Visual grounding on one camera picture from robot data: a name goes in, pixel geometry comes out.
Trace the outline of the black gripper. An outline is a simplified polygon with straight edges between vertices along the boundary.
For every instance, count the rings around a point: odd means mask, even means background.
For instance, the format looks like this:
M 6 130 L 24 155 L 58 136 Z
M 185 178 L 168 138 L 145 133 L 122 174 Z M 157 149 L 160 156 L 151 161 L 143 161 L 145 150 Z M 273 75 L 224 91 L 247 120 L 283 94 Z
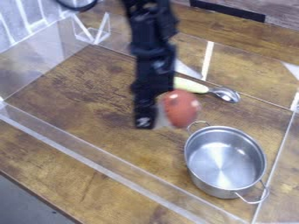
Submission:
M 155 127 L 157 107 L 155 97 L 173 90 L 173 60 L 176 47 L 165 44 L 155 49 L 132 48 L 136 59 L 135 81 L 135 127 L 151 130 Z

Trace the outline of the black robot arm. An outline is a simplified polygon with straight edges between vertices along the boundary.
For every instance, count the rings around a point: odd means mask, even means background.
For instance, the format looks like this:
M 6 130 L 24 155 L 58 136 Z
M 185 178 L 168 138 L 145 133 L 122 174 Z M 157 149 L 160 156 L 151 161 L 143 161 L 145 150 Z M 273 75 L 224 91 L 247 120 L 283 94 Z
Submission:
M 133 120 L 151 130 L 157 117 L 156 97 L 173 90 L 177 19 L 169 0 L 121 0 L 131 28 L 129 52 L 135 56 Z

